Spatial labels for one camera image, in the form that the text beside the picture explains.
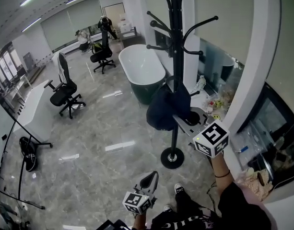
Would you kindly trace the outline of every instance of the office chair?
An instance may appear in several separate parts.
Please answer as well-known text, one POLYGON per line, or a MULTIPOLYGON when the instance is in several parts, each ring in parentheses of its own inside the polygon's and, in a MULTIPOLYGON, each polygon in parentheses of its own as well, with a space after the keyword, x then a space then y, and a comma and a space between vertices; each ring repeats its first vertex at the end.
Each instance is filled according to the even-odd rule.
POLYGON ((72 95, 77 91, 76 84, 70 79, 69 70, 68 70, 68 63, 65 59, 65 55, 63 53, 56 53, 53 57, 53 62, 56 67, 59 69, 59 80, 60 84, 55 88, 52 85, 52 81, 50 80, 44 88, 50 86, 53 89, 54 94, 50 98, 50 101, 55 106, 65 106, 59 112, 59 115, 63 116, 63 111, 69 108, 69 118, 72 119, 71 109, 73 105, 82 104, 86 106, 85 102, 77 101, 78 98, 82 96, 80 94, 72 97, 72 95))
POLYGON ((92 56, 90 56, 90 60, 93 63, 99 62, 99 66, 94 69, 94 72, 102 67, 102 74, 104 74, 104 67, 106 66, 114 66, 115 64, 113 60, 107 60, 106 58, 110 58, 113 52, 110 50, 108 45, 108 32, 106 30, 102 30, 102 50, 95 52, 92 56))

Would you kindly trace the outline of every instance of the gray tile floor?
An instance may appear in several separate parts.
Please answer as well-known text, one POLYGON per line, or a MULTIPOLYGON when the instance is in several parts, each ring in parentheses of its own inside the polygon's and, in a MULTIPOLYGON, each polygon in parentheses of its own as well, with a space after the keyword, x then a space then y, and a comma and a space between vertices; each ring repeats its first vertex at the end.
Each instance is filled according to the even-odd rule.
MULTIPOLYGON (((37 170, 24 170, 22 199, 46 207, 40 210, 28 206, 33 228, 62 229, 62 225, 72 225, 96 229, 107 219, 122 219, 132 226, 133 216, 123 208, 122 199, 140 174, 154 170, 160 174, 155 192, 158 200, 148 211, 149 221, 162 212, 164 205, 175 207, 173 187, 178 182, 194 200, 212 208, 206 192, 215 178, 206 157, 189 147, 187 137, 180 131, 177 145, 185 154, 185 162, 176 170, 163 167, 160 155, 170 147, 171 132, 157 131, 147 124, 147 106, 141 105, 132 93, 118 54, 113 56, 117 67, 106 68, 105 75, 100 70, 93 73, 95 64, 89 56, 90 53, 82 55, 77 51, 67 57, 70 76, 87 106, 74 112, 73 120, 67 115, 56 115, 50 138, 54 148, 39 148, 37 170), (102 98, 119 90, 123 94, 102 98), (128 141, 135 144, 117 152, 105 152, 106 146, 128 141), (59 160, 75 154, 79 158, 59 160)), ((51 63, 34 85, 47 79, 59 81, 51 63)), ((6 186, 17 195, 22 162, 18 138, 11 136, 7 151, 0 189, 6 186)), ((218 203, 216 190, 212 195, 218 203)), ((12 199, 0 199, 16 205, 12 199)))

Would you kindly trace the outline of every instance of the white bathtub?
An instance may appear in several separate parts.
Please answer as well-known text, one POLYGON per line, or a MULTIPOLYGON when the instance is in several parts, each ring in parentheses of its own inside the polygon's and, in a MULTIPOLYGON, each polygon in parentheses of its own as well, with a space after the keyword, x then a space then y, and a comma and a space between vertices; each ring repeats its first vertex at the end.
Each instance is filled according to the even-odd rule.
POLYGON ((119 60, 137 99, 149 104, 166 75, 155 51, 146 45, 132 45, 120 52, 119 60))

